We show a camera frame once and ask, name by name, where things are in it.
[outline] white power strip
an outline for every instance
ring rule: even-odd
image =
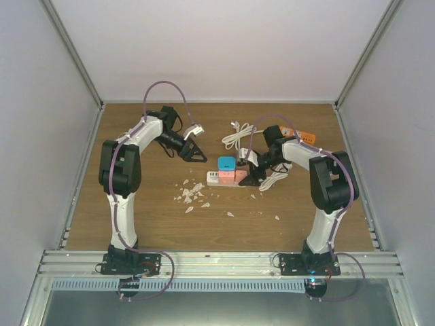
[[[218,186],[218,187],[237,187],[244,188],[244,185],[238,185],[237,183],[231,183],[230,185],[225,185],[219,183],[219,172],[218,171],[209,171],[207,172],[207,185],[209,186]]]

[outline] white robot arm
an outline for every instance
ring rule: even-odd
[[[172,130],[177,119],[181,122],[172,107],[163,107],[161,111],[148,111],[146,119],[142,117],[123,137],[115,141],[105,141],[103,144],[99,183],[103,186],[110,203],[112,237],[105,264],[101,266],[101,274],[132,274],[132,270],[139,273],[140,268],[138,270],[137,266],[141,262],[138,260],[138,254],[129,251],[128,248],[138,248],[133,205],[141,183],[140,155],[145,148],[152,141],[157,141],[168,155],[169,149],[176,151],[178,156],[187,162],[207,161],[200,148],[190,138],[192,134],[200,135],[204,131],[202,126],[195,124],[181,136]],[[113,161],[114,152],[118,147],[119,152]],[[116,198],[112,196],[109,186],[111,171],[113,193]]]
[[[336,231],[345,213],[343,208],[350,201],[349,184],[332,158],[299,143],[294,137],[284,137],[278,126],[271,126],[263,133],[269,148],[266,153],[260,155],[254,151],[248,153],[247,149],[239,150],[239,162],[249,164],[250,171],[239,185],[259,186],[266,179],[266,170],[280,163],[295,163],[309,171],[311,197],[316,212],[313,228],[302,248],[302,256],[306,271],[314,274],[316,268],[324,269],[334,259],[330,251],[334,249]],[[344,151],[332,155],[349,173],[354,189],[353,199],[357,199],[358,186],[349,156]]]

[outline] plug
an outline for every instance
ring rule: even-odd
[[[193,126],[190,126],[186,129],[186,131],[183,133],[183,138],[185,141],[187,141],[191,134],[197,137],[202,133],[204,133],[203,126],[201,126],[200,124],[194,124]]]

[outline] white cable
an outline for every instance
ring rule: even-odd
[[[252,125],[248,124],[247,122],[240,127],[240,123],[238,121],[231,122],[231,126],[236,130],[234,134],[230,134],[224,138],[222,138],[223,144],[225,144],[226,149],[232,149],[233,147],[236,147],[236,151],[240,148],[240,138],[249,136],[252,131]],[[263,130],[255,130],[254,134],[258,134],[260,132],[263,132]],[[288,176],[288,171],[292,169],[292,165],[288,163],[281,163],[279,164],[275,170],[276,171],[283,171],[283,172],[273,172],[270,176],[266,178],[261,183],[261,186],[258,188],[261,192],[265,192],[267,189],[272,187],[272,185],[277,182],[278,180],[282,180]]]
[[[252,125],[245,123],[240,127],[240,123],[238,121],[231,122],[231,126],[236,130],[234,134],[230,134],[224,138],[222,138],[222,142],[225,144],[226,149],[232,149],[234,146],[236,147],[236,151],[240,148],[240,138],[244,136],[249,136],[252,131]],[[258,134],[263,132],[263,130],[256,130],[254,134]]]
[[[275,182],[278,180],[285,179],[288,177],[288,171],[292,169],[293,165],[290,163],[280,163],[276,166],[276,171],[282,171],[282,172],[273,172],[271,175],[269,175],[266,180],[261,182],[261,186],[258,188],[261,192],[265,192],[270,187],[273,186]]]

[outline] wooden table surface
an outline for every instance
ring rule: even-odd
[[[172,105],[188,126],[183,105]],[[150,105],[160,110],[161,105]],[[313,225],[315,206],[311,201],[309,173],[295,166],[287,179],[260,194],[258,188],[205,187],[204,202],[184,204],[174,200],[181,188],[206,185],[206,172],[217,170],[219,156],[227,151],[222,137],[232,134],[231,121],[253,123],[267,113],[280,113],[297,129],[316,135],[316,145],[327,150],[345,149],[338,122],[330,105],[295,104],[191,104],[194,119],[205,128],[195,141],[208,157],[207,163],[170,159],[153,142],[142,154],[142,183],[135,197],[135,228],[141,248],[182,251],[299,251]],[[107,105],[90,158],[83,188],[67,242],[71,250],[106,250],[111,238],[109,203],[98,182],[101,144],[116,139],[141,117],[142,105]],[[259,128],[285,124],[265,119]],[[249,137],[242,145],[249,145]],[[254,136],[254,149],[266,150],[262,134]],[[209,208],[201,208],[205,202]],[[185,214],[189,206],[194,210]],[[360,200],[343,217],[336,236],[339,251],[373,250]]]

